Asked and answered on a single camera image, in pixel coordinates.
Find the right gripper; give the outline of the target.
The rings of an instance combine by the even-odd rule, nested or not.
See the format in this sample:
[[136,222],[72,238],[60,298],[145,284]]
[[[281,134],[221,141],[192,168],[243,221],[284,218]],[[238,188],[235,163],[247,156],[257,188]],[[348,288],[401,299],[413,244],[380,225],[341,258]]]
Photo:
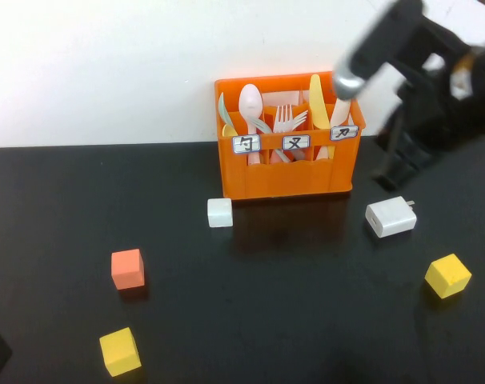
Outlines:
[[471,93],[461,99],[451,95],[442,74],[430,71],[417,86],[404,82],[398,90],[402,104],[375,139],[386,154],[374,180],[390,190],[418,172],[419,160],[434,160],[485,134],[485,67],[469,73]]

